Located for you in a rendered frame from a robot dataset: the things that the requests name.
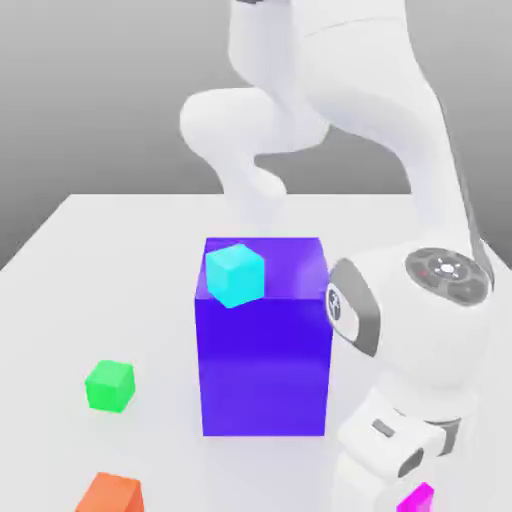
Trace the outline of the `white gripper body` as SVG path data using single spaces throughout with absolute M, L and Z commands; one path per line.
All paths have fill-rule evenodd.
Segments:
M 374 475 L 346 452 L 335 464 L 331 512 L 396 512 L 394 485 Z

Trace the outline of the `small magenta cube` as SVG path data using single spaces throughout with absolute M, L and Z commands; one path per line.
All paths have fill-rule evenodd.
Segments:
M 431 512 L 433 496 L 434 488 L 423 482 L 397 505 L 396 512 Z

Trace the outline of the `small cyan cube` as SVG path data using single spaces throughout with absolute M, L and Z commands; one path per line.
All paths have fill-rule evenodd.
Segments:
M 238 243 L 205 255 L 209 293 L 228 309 L 259 300 L 265 295 L 265 261 Z

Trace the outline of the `small orange cube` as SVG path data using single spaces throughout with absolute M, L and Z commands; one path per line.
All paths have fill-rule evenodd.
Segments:
M 145 512 L 141 482 L 99 472 L 75 512 Z

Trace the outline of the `small green cube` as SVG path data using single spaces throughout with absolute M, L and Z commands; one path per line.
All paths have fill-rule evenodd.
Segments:
M 136 390 L 133 365 L 101 360 L 85 379 L 85 389 L 90 408 L 122 413 Z

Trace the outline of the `large blue box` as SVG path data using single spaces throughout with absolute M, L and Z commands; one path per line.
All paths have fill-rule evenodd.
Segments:
M 332 328 L 317 238 L 243 238 L 265 262 L 265 294 L 227 308 L 199 271 L 195 325 L 206 436 L 321 436 Z

